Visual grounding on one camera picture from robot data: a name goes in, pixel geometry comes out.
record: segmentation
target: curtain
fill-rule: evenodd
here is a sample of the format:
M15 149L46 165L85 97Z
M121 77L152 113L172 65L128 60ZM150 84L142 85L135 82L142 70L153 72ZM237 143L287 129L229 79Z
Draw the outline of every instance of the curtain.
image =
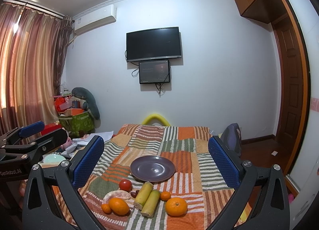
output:
M7 73L10 48L13 40L13 26L17 23L21 6L2 4L0 6L0 135L16 126L14 106L10 106L7 90Z
M10 107L10 112L2 113L1 133L39 120L49 124L58 119L53 99L53 72L60 25L61 20L52 16L28 8L23 11L19 28L8 46L6 62L1 55L1 103Z
M54 55L54 71L53 71L53 85L55 95L60 95L61 77L63 67L65 64L66 51L68 42L72 33L72 17L64 16L61 22L58 38L55 46Z

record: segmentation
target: tomato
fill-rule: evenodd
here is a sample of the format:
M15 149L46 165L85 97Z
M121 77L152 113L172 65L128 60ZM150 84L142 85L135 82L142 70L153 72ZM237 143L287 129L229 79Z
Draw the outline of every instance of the tomato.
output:
M132 182L127 179L120 181L119 187L121 190L130 191L132 189Z

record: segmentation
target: gray plush toy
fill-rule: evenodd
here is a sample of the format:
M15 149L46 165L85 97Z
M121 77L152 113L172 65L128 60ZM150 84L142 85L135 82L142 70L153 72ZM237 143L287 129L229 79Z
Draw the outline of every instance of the gray plush toy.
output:
M84 99L86 102L83 103L82 108L87 111L96 119L100 118L98 106L96 105L95 98L92 93L82 87L76 87L72 90L72 96L80 99Z

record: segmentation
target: green storage box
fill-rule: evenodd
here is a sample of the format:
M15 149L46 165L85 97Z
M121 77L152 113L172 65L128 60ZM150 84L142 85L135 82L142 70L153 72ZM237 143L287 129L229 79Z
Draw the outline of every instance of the green storage box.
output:
M90 130L94 129L93 118L87 111L75 116L59 116L59 121L62 127L69 132L71 131L70 135L76 137L79 136L80 130L87 134Z

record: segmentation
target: small orange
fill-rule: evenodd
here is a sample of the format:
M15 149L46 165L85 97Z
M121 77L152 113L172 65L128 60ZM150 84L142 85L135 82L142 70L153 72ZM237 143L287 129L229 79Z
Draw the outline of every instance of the small orange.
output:
M170 216L181 216L187 212L187 203L182 198L170 198L165 204L166 213Z
M102 208L103 212L106 214L109 214L112 212L112 210L108 204L102 204L101 208Z
M111 198L108 202L110 208L118 215L126 215L130 211L129 205L121 198Z
M160 194L160 199L163 201L168 201L171 198L171 194L168 191L163 191Z

